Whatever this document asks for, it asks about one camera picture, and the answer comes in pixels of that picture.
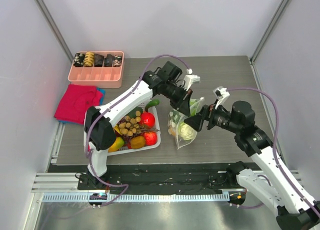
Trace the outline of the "wrinkled red pomegranate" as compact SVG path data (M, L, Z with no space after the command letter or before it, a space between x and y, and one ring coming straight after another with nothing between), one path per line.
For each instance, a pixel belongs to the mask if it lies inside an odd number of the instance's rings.
M158 142L158 137L156 132L144 132L142 136L145 140L145 146L152 146Z

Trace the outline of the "clear dotted zip bag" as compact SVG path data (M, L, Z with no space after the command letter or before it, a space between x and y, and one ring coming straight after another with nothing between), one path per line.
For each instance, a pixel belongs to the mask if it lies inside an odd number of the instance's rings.
M190 100L190 116L196 115L204 102L205 98ZM168 114L168 133L174 137L177 149L189 145L197 136L197 131L184 122L188 116L172 109Z

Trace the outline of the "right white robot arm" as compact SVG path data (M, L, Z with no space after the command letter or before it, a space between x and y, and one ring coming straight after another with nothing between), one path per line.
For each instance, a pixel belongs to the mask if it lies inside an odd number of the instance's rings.
M320 223L320 203L305 191L278 153L273 152L271 139L255 125L255 115L248 102L237 101L230 112L221 105L204 105L185 123L198 132L208 122L209 130L218 126L234 133L237 146L259 166L269 182L239 161L227 168L226 183L255 195L275 215L282 230L309 230Z

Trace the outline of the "orange yellow mango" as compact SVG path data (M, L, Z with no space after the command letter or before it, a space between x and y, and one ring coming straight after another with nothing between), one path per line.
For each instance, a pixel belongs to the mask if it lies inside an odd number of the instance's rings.
M109 147L108 152L109 153L116 152L120 148L122 148L124 144L125 144L125 141L123 140L122 137L116 137L115 142Z

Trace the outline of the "black blue sock roll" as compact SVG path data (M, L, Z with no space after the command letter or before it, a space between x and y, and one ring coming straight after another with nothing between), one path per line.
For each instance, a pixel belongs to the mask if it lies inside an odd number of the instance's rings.
M103 66L104 67L112 67L114 59L115 59L115 57L112 54L107 54L104 59Z

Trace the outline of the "black pink floral sock roll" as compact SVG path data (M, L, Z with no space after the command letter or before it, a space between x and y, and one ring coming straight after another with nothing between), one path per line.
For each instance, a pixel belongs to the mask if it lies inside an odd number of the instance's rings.
M113 58L113 67L121 67L123 61L123 56L121 55L115 55Z

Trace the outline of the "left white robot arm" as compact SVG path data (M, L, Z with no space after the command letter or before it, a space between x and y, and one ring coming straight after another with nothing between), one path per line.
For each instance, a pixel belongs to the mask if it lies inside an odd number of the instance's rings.
M183 79L184 86L178 86L182 70L167 61L156 71L145 70L141 77L123 94L106 105L91 107L87 110L84 122L84 149L88 152L88 171L91 173L89 184L100 190L107 182L108 150L116 141L115 125L127 113L141 103L155 97L165 96L171 107L190 116L191 85L198 80L197 75L188 68Z

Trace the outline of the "green watermelon ball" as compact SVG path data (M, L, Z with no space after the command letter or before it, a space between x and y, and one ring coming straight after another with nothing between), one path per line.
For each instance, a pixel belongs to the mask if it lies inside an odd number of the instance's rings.
M201 99L191 99L189 104L190 104L190 115L194 116L197 113L198 107L201 104Z

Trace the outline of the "brown longan bunch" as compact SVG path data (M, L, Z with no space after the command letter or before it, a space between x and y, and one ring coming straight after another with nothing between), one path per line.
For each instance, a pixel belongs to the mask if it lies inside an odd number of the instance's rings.
M130 118L126 116L124 120L121 120L118 126L118 133L122 136L133 137L136 134L141 133L140 127L141 117Z

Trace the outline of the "white plastic basket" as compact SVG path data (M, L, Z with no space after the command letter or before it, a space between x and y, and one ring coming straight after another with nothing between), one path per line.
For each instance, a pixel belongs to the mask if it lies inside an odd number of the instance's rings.
M150 102L152 101L151 99L141 103L140 105L138 105L139 107L145 109L145 106ZM149 108L149 113L153 114L154 117L155 117L155 124L154 124L154 127L158 130L156 132L156 135L157 135L157 142L155 142L155 144L153 145L149 145L149 146L144 146L142 148L139 148L139 149L131 149L128 147L127 144L124 144L122 146L122 148L120 148L119 150L115 151L115 152L108 152L108 157L109 156L115 156L115 155L121 155L121 154L128 154L128 153L133 153L133 152L138 152L138 151L144 151L144 150L150 150L150 149L154 149L156 147L158 147L161 143L161 132L160 132L160 124L159 124L159 118L158 118L158 113L157 113L157 109L155 106L152 106ZM85 130L84 131L84 138L83 138L83 145L85 147L85 144L86 144L86 140L87 140L87 131Z

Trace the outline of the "pale green cabbage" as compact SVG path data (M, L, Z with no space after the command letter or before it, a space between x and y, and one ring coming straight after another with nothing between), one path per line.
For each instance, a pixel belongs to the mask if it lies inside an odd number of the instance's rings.
M178 126L178 135L185 141L193 140L197 132L188 124L181 122Z

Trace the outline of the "yellow striped sock roll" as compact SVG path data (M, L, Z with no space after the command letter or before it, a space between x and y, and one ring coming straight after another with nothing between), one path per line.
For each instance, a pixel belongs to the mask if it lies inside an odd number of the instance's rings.
M95 54L93 52L86 52L84 55L83 66L93 67L95 61Z

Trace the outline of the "dark green avocado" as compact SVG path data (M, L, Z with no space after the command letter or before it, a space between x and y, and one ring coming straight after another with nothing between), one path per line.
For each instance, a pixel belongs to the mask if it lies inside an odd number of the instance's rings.
M139 112L140 114L143 113L143 109L139 106L137 106L136 108L134 108L133 110L131 110L127 115L130 118L136 118L137 117L137 112Z

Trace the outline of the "green cucumber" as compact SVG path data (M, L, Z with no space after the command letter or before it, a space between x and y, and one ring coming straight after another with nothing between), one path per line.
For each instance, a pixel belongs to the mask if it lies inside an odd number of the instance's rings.
M153 99L153 100L149 101L147 103L147 105L145 106L145 112L149 112L149 109L151 107L158 106L159 104L160 104L160 101L158 99Z

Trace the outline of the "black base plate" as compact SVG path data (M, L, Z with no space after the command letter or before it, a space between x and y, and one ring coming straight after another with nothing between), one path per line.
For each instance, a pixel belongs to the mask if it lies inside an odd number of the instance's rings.
M89 175L85 165L50 165L50 173L72 173L78 190L109 190L119 194L127 184L127 195L208 195L240 186L226 173L238 163L130 164L108 165L101 179L108 187Z

